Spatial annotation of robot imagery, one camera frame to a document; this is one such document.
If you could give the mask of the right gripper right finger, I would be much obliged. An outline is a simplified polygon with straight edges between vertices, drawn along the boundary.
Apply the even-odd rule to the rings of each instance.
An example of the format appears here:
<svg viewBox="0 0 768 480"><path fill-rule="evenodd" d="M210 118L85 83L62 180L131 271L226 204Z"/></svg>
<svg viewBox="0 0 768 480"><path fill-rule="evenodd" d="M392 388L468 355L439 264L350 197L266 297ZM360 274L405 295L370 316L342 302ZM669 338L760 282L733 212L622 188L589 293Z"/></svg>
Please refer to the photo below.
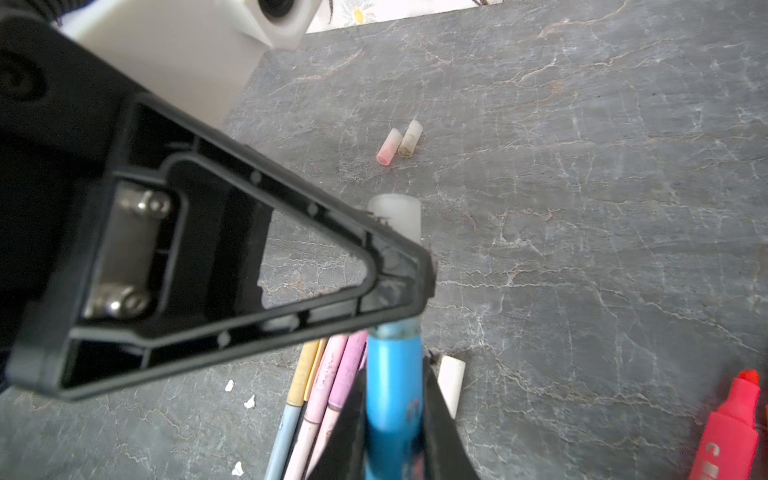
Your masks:
<svg viewBox="0 0 768 480"><path fill-rule="evenodd" d="M430 480L478 480L455 421L440 391L433 362L423 358L424 408L422 443L425 478Z"/></svg>

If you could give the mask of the light blue highlighter pen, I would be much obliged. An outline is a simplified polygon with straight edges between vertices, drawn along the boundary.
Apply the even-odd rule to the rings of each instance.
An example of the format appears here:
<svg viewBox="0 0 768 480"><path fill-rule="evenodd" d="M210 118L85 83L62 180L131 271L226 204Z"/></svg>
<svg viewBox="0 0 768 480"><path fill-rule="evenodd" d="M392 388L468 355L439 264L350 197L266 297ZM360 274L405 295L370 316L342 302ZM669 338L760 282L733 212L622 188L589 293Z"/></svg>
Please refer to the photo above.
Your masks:
<svg viewBox="0 0 768 480"><path fill-rule="evenodd" d="M422 479L423 345L417 318L369 332L366 367L367 479Z"/></svg>

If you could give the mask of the pink highlighter pen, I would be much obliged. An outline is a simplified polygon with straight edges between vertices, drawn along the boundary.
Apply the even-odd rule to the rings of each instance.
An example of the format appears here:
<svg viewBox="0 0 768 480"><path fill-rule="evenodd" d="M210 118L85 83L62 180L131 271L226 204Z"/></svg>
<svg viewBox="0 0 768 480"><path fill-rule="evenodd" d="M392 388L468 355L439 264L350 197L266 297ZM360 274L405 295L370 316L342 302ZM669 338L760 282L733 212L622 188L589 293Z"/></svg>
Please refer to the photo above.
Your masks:
<svg viewBox="0 0 768 480"><path fill-rule="evenodd" d="M761 390L756 370L733 380L726 401L707 420L691 480L748 479L757 452L756 409Z"/></svg>

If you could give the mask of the black marker white cap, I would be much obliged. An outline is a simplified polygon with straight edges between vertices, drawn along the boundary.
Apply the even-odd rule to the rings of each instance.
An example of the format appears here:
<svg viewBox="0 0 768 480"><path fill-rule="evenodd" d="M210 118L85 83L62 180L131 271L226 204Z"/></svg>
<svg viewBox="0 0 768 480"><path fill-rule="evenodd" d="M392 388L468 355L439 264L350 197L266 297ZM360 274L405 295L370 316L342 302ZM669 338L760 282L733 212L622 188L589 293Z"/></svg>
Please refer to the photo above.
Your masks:
<svg viewBox="0 0 768 480"><path fill-rule="evenodd" d="M453 420L457 416L465 369L466 363L463 360L448 355L443 355L440 358L437 381Z"/></svg>

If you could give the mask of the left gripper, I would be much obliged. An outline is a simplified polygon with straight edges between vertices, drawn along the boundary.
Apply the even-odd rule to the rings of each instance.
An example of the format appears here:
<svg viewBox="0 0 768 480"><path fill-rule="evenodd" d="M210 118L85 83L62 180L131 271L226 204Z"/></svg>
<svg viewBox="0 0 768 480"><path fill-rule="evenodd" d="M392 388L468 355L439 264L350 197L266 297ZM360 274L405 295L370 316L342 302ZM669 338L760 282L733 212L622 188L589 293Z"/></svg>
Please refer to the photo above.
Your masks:
<svg viewBox="0 0 768 480"><path fill-rule="evenodd" d="M131 384L144 352L80 326L144 315L144 188L107 161L137 93L25 11L1 15L1 379Z"/></svg>

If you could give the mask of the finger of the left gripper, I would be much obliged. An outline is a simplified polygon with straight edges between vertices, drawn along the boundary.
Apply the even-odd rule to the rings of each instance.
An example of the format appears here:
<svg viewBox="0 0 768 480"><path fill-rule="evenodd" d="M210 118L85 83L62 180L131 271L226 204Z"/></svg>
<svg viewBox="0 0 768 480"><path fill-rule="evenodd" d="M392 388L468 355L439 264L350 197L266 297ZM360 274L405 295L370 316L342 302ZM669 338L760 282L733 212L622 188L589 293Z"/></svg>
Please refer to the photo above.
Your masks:
<svg viewBox="0 0 768 480"><path fill-rule="evenodd" d="M152 95L128 101L121 125L107 164L117 179L144 188L144 315L73 334L141 348L143 377L9 384L79 400L424 310L435 273L421 245ZM357 258L363 278L267 306L259 280L275 215Z"/></svg>

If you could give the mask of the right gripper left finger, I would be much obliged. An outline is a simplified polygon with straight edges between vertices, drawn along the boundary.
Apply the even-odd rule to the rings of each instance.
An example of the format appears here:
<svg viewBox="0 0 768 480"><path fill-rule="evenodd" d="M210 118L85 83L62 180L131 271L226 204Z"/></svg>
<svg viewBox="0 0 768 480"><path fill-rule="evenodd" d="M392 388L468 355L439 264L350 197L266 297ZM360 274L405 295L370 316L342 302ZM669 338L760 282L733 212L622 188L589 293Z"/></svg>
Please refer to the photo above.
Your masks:
<svg viewBox="0 0 768 480"><path fill-rule="evenodd" d="M359 369L329 442L308 479L364 479L367 370Z"/></svg>

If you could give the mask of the translucent pink pen cap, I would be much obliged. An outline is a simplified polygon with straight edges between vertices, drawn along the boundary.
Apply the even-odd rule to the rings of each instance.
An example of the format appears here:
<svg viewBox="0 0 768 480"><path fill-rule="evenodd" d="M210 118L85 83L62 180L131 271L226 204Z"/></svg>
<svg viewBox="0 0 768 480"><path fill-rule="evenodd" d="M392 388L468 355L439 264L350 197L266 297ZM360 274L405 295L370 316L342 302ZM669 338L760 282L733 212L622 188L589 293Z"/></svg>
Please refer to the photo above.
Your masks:
<svg viewBox="0 0 768 480"><path fill-rule="evenodd" d="M389 166L398 152L403 140L403 134L396 128L392 128L385 141L376 154L376 161L383 166Z"/></svg>

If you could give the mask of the translucent orange pen cap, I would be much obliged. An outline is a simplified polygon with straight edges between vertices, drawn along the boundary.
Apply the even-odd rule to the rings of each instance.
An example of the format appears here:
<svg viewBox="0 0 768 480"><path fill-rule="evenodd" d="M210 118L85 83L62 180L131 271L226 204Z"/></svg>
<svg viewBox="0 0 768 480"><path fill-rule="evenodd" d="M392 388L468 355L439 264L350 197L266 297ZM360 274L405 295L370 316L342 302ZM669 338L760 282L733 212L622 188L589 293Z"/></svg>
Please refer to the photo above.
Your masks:
<svg viewBox="0 0 768 480"><path fill-rule="evenodd" d="M422 134L423 125L418 120L412 120L398 148L398 153L402 158L411 158L413 156Z"/></svg>

